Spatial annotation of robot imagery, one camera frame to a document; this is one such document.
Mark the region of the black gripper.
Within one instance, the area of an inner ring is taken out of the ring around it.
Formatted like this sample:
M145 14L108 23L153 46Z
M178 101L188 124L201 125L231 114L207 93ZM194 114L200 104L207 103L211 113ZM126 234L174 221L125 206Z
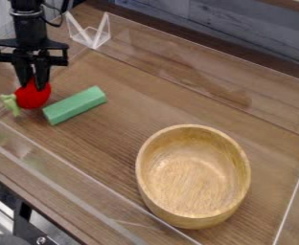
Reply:
M46 26L58 28L45 19L45 7L54 9L45 0L9 0L10 16L14 22L14 38L0 39L0 62L10 62L14 66L19 85L26 86L35 68L35 87L45 89L49 78L49 65L67 65L66 43L50 40Z

